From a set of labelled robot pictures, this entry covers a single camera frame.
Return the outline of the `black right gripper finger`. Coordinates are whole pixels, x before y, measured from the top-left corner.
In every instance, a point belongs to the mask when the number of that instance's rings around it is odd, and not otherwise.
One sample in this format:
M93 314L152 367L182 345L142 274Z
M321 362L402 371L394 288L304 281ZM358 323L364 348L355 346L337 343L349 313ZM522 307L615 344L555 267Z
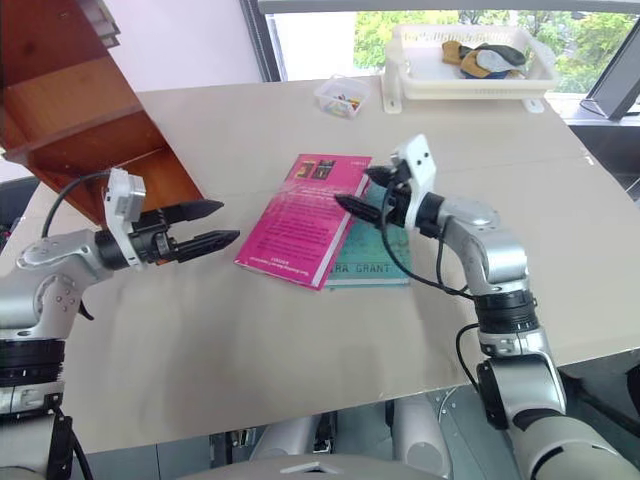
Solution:
M356 219L372 225L380 230L382 227L382 211L359 197L350 194L335 194L338 205Z
M372 166L367 168L365 173L373 183L385 189L394 189L399 184L395 168Z

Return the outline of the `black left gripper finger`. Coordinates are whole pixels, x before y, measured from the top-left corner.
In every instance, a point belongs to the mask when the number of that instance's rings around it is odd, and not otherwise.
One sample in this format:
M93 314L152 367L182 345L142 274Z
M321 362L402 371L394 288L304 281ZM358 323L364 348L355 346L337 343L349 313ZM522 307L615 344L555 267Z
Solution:
M205 218L223 207L223 202L209 199L183 202L164 207L162 218L165 224L173 225Z
M239 230L215 230L180 242L176 246L174 260L187 262L225 249L240 236Z

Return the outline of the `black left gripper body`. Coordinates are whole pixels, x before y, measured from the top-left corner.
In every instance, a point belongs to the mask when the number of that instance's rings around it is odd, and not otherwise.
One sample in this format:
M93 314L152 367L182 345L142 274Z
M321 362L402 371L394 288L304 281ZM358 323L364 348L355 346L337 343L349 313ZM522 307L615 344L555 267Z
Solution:
M143 212L132 223L130 240L143 262L160 264L176 260L177 242L168 232L170 226L178 221L178 208L159 208Z

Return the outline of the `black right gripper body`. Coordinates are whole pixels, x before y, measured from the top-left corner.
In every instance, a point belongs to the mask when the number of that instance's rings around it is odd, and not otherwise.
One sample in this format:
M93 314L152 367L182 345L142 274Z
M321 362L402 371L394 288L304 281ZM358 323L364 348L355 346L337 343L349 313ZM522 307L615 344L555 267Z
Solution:
M391 156L389 182L382 206L381 226L394 225L401 228L413 228L415 220L410 215L413 187L413 175L406 160L398 154Z

